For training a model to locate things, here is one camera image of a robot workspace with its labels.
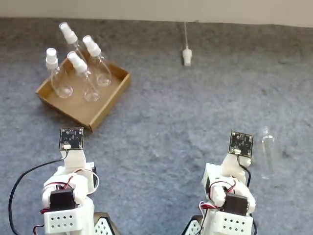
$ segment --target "white wall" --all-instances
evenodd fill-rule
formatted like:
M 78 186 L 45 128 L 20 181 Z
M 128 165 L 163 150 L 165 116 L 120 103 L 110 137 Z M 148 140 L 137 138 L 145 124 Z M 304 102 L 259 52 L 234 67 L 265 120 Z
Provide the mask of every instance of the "white wall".
M 0 0 L 1 17 L 313 26 L 312 0 Z

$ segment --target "black wire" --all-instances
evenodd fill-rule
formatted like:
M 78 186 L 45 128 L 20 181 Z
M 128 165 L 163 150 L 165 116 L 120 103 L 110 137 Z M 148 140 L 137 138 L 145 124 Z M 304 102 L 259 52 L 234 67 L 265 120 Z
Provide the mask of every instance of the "black wire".
M 237 162 L 239 166 L 248 173 L 248 181 L 246 183 L 246 186 L 249 187 L 251 181 L 251 172 L 245 166 L 240 164 L 239 155 L 237 155 Z
M 202 230 L 202 227 L 203 227 L 203 224 L 204 224 L 205 218 L 206 218 L 207 211 L 208 211 L 208 210 L 206 210 L 205 215 L 204 215 L 204 217 L 203 217 L 203 221 L 202 221 L 202 223 L 201 223 L 200 230 L 199 230 L 199 232 L 197 232 L 195 235 L 199 235 L 199 234 L 201 233 L 201 230 Z
M 11 191 L 11 194 L 10 194 L 10 198 L 9 198 L 9 205 L 8 205 L 8 210 L 9 210 L 9 222 L 10 222 L 10 227 L 11 227 L 11 230 L 12 232 L 15 234 L 15 235 L 20 235 L 15 227 L 14 227 L 14 223 L 13 223 L 13 218 L 12 218 L 12 201 L 13 201 L 13 196 L 14 196 L 14 193 L 15 193 L 15 190 L 18 186 L 18 184 L 20 183 L 20 181 L 22 180 L 22 178 L 27 175 L 28 173 L 30 173 L 31 171 L 33 170 L 36 170 L 37 168 L 39 167 L 42 167 L 42 166 L 45 166 L 45 165 L 48 165 L 48 164 L 52 164 L 52 163 L 56 163 L 56 162 L 59 162 L 59 161 L 62 161 L 63 159 L 65 159 L 68 155 L 68 150 L 67 150 L 67 153 L 66 153 L 66 156 L 64 158 L 61 158 L 61 159 L 58 159 L 58 160 L 53 160 L 53 161 L 50 161 L 50 162 L 47 162 L 47 163 L 43 163 L 41 165 L 37 165 L 27 171 L 25 171 L 22 175 L 20 175 L 20 177 L 18 178 L 18 180 L 15 182 L 13 188 L 12 188 L 12 191 Z
M 253 227 L 254 227 L 254 233 L 253 235 L 256 235 L 258 233 L 258 227 L 256 226 L 255 221 L 253 220 Z
M 250 181 L 251 181 L 251 172 L 245 166 L 240 164 L 239 155 L 237 155 L 237 162 L 238 162 L 239 166 L 248 173 L 248 181 L 246 183 L 246 186 L 248 188 L 250 185 Z M 258 227 L 256 226 L 254 219 L 253 219 L 252 223 L 253 223 L 253 227 L 254 227 L 253 235 L 256 235 L 258 233 Z
M 37 232 L 36 232 L 36 228 L 42 228 L 45 224 L 43 225 L 36 225 L 34 228 L 33 228 L 33 234 L 34 235 L 37 235 Z

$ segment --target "white dropper cap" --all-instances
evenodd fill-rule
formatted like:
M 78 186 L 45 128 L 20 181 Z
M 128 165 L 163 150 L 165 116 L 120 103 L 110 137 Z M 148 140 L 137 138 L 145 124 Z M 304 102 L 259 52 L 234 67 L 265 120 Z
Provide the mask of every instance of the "white dropper cap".
M 57 50 L 54 48 L 48 48 L 46 51 L 46 58 L 45 58 L 45 66 L 49 70 L 54 70 L 58 67 L 58 57 L 57 57 Z
M 67 57 L 78 73 L 82 73 L 87 70 L 87 64 L 81 58 L 79 58 L 75 51 L 69 52 Z
M 77 41 L 76 34 L 70 29 L 67 22 L 60 23 L 59 28 L 68 44 L 73 44 Z
M 83 42 L 92 57 L 98 56 L 101 53 L 100 47 L 94 42 L 90 35 L 85 36 Z

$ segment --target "circuit board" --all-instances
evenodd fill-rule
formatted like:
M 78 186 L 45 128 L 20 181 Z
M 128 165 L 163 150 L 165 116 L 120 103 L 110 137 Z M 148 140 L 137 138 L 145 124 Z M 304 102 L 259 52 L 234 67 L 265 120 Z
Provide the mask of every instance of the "circuit board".
M 70 145 L 71 150 L 83 149 L 84 147 L 84 128 L 61 128 L 59 150 L 64 150 L 64 145 Z
M 240 156 L 251 158 L 253 147 L 253 135 L 232 131 L 229 140 L 229 150 L 231 154 L 235 154 L 236 150 L 240 150 Z

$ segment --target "bottle cap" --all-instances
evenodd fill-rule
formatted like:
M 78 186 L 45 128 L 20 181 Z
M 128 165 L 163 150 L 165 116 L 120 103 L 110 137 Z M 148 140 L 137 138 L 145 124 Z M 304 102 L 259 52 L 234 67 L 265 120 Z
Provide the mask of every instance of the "bottle cap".
M 191 57 L 192 57 L 191 49 L 186 48 L 185 50 L 183 50 L 182 57 L 184 59 L 184 66 L 191 66 Z
M 76 34 L 70 29 L 67 22 L 60 23 L 59 28 L 68 44 L 73 44 L 77 41 Z
M 98 56 L 101 53 L 100 47 L 94 42 L 90 35 L 85 36 L 83 42 L 92 57 Z
M 82 73 L 87 70 L 87 64 L 76 54 L 75 51 L 69 52 L 67 57 L 78 73 Z
M 57 51 L 54 48 L 48 48 L 46 51 L 46 58 L 45 58 L 45 66 L 49 70 L 56 69 L 58 67 L 58 57 Z

